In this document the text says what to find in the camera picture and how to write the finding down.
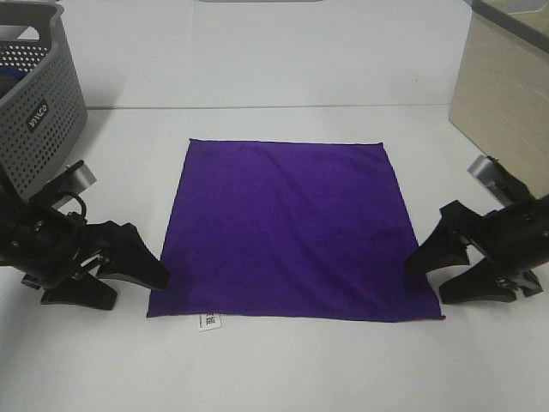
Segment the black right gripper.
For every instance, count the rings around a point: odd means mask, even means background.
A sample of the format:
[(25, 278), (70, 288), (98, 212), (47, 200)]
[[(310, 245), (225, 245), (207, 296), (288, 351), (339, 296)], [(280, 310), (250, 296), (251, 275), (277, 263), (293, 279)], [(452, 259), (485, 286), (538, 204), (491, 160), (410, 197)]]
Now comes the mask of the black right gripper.
[[(405, 260), (408, 276), (450, 266), (469, 265), (465, 236), (474, 215), (458, 201), (440, 209), (430, 236)], [(548, 199), (520, 202), (480, 217), (468, 235), (485, 256), (473, 268), (439, 287), (444, 304), (472, 301), (510, 303), (516, 291), (533, 296), (543, 291), (533, 269), (548, 262)]]

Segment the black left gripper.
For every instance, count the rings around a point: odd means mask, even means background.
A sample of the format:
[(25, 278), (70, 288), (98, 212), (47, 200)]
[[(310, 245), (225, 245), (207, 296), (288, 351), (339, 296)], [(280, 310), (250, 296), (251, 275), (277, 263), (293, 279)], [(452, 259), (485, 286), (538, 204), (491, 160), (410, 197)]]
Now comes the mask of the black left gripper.
[[(1, 265), (24, 272), (24, 285), (42, 288), (41, 304), (111, 310), (117, 291), (99, 279), (166, 289), (170, 272), (134, 225), (107, 221), (85, 226), (87, 207), (81, 197), (73, 191), (53, 197), (55, 202), (65, 199), (76, 200), (81, 211), (64, 215), (49, 202), (24, 203), (1, 189)], [(83, 228), (81, 251), (87, 258), (104, 257), (95, 277), (75, 260)]]

